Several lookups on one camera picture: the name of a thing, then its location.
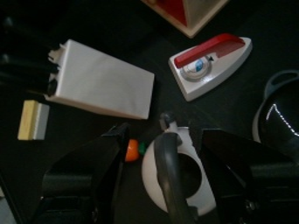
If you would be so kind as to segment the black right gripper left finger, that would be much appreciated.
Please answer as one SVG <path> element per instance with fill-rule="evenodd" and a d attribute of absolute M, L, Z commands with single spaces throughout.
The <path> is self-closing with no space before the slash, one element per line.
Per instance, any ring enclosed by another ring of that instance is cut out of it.
<path fill-rule="evenodd" d="M 53 163 L 31 224 L 114 224 L 128 141 L 123 123 Z"/>

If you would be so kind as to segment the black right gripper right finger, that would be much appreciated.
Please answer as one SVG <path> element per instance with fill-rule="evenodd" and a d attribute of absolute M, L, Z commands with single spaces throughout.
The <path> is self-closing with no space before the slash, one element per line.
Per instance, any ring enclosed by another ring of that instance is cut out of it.
<path fill-rule="evenodd" d="M 262 143 L 203 131 L 200 157 L 220 224 L 299 224 L 299 165 Z"/>

